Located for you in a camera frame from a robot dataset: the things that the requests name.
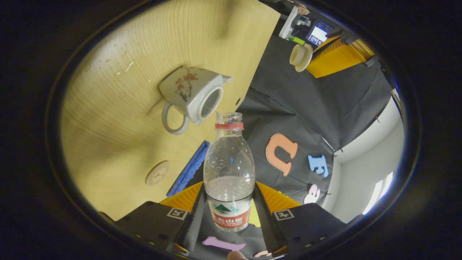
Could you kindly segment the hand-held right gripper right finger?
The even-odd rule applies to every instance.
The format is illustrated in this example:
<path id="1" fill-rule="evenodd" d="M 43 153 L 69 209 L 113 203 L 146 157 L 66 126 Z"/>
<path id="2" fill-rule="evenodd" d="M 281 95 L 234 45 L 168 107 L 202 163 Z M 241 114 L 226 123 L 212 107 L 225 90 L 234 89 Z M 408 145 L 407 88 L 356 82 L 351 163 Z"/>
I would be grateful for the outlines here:
<path id="1" fill-rule="evenodd" d="M 272 255 L 303 255 L 325 249 L 347 224 L 316 203 L 301 205 L 257 182 L 253 200 L 267 250 Z"/>

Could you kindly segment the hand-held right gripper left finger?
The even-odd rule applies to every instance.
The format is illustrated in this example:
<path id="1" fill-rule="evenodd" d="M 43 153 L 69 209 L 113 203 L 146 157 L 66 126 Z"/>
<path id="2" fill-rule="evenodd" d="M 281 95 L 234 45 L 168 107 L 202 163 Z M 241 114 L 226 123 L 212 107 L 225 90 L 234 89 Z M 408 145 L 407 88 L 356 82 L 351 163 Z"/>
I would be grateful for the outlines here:
<path id="1" fill-rule="evenodd" d="M 125 234 L 157 250 L 191 253 L 195 249 L 205 205 L 205 188 L 203 182 L 199 182 L 160 203 L 144 202 L 115 224 Z"/>

